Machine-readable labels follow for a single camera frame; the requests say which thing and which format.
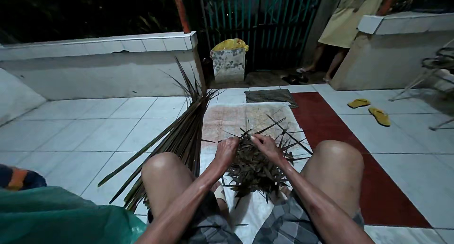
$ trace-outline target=person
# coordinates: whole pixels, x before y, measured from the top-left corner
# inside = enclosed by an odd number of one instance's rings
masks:
[[[297,72],[302,73],[302,75],[315,72],[326,45],[332,45],[337,47],[338,51],[323,78],[324,81],[330,82],[334,70],[342,63],[358,34],[356,27],[362,16],[375,14],[381,2],[382,0],[340,0],[337,9],[318,40],[312,64],[297,69]]]
[[[358,150],[344,142],[323,141],[297,172],[271,137],[255,134],[251,139],[293,186],[253,243],[374,243],[363,230],[360,214],[364,164]],[[173,153],[150,158],[142,167],[142,180],[154,220],[136,243],[241,243],[210,191],[232,163],[238,142],[220,142],[215,158],[197,178]]]

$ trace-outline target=leg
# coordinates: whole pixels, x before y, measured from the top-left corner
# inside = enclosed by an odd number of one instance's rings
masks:
[[[328,71],[326,72],[326,75],[325,75],[326,80],[331,81],[332,73],[342,63],[345,56],[347,55],[347,52],[348,52],[348,48],[339,47],[339,51],[334,56],[333,60],[331,61],[331,65],[330,65]]]
[[[353,217],[360,208],[363,169],[358,150],[344,142],[325,140],[317,145],[301,175]]]
[[[312,64],[309,67],[305,68],[300,68],[297,69],[297,72],[303,73],[307,71],[315,71],[315,68],[317,67],[317,63],[321,58],[321,55],[323,54],[323,51],[325,50],[326,44],[318,43],[317,47],[315,48],[314,51],[314,60],[312,61]]]
[[[156,218],[191,185],[194,176],[176,154],[162,153],[143,165],[142,180]]]
[[[142,180],[150,201],[151,212],[153,217],[157,218],[191,185],[195,178],[176,154],[161,153],[156,154],[143,165]],[[208,193],[183,234],[182,243],[241,242],[226,219],[219,215],[214,200],[214,195]]]
[[[363,168],[363,158],[358,150],[344,142],[326,140],[314,149],[300,174],[364,227],[357,215]],[[279,243],[324,243],[297,198],[296,194],[292,195],[287,202],[274,206],[253,244],[274,243],[277,236]]]

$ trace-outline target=checkered shorts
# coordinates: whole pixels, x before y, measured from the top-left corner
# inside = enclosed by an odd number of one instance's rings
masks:
[[[353,220],[364,228],[361,213],[358,213]],[[255,236],[253,244],[317,244],[320,242],[323,240],[310,221],[300,199],[296,193],[292,192],[287,201],[274,206],[270,216]],[[181,243],[233,244],[242,242],[227,221],[220,216],[216,197],[213,192],[209,192],[182,236]]]

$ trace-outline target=green metal gate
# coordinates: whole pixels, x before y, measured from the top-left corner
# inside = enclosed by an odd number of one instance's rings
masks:
[[[210,48],[229,38],[249,45],[246,71],[299,64],[320,0],[201,0]]]

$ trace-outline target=bare knee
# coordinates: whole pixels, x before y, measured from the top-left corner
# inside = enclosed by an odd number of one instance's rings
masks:
[[[152,172],[162,172],[175,168],[175,165],[181,163],[178,156],[174,153],[161,153],[148,159],[142,166],[142,175],[148,175]]]
[[[314,150],[321,158],[364,168],[363,157],[356,148],[337,140],[324,140]]]

